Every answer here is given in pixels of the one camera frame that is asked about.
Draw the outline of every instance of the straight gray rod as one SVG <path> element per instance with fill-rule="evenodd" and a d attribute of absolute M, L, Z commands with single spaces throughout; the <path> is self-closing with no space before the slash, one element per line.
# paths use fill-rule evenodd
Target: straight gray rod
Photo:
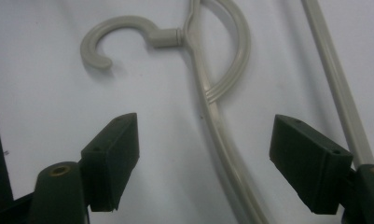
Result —
<path fill-rule="evenodd" d="M 336 108 L 338 109 L 347 145 L 354 154 L 354 166 L 357 168 L 362 164 L 374 164 L 367 135 L 358 116 L 355 102 L 326 26 L 323 12 L 317 0 L 302 0 L 302 4 L 326 72 L 326 80 L 331 89 Z"/>

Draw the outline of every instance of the curved hook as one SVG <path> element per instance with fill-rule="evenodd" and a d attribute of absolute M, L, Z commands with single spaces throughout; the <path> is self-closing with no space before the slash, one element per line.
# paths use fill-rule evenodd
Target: curved hook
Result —
<path fill-rule="evenodd" d="M 111 59 L 99 55 L 96 52 L 96 46 L 103 36 L 120 28 L 141 30 L 145 35 L 145 40 L 154 48 L 176 47 L 182 44 L 183 35 L 180 29 L 161 30 L 154 22 L 145 18 L 121 16 L 96 25 L 85 35 L 80 47 L 82 60 L 98 69 L 110 68 Z"/>

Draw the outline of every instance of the white surface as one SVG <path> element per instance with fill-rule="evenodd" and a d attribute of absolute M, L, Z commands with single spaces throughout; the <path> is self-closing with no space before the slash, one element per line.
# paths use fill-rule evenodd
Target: white surface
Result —
<path fill-rule="evenodd" d="M 203 42 L 220 78 L 235 51 L 235 29 L 204 1 Z M 300 201 L 269 160 L 275 114 L 296 117 L 346 143 L 299 1 L 237 0 L 253 48 L 246 73 L 220 100 L 224 120 L 260 189 L 270 223 L 339 223 Z M 374 0 L 321 1 L 374 151 Z M 152 49 L 138 32 L 108 35 L 99 47 L 113 69 L 85 67 L 79 44 L 95 24 L 139 15 L 182 27 L 189 2 L 0 1 L 0 134 L 15 198 L 37 174 L 80 150 L 112 118 L 137 112 L 141 158 L 114 213 L 91 223 L 236 223 L 213 164 L 213 145 L 183 49 Z"/>

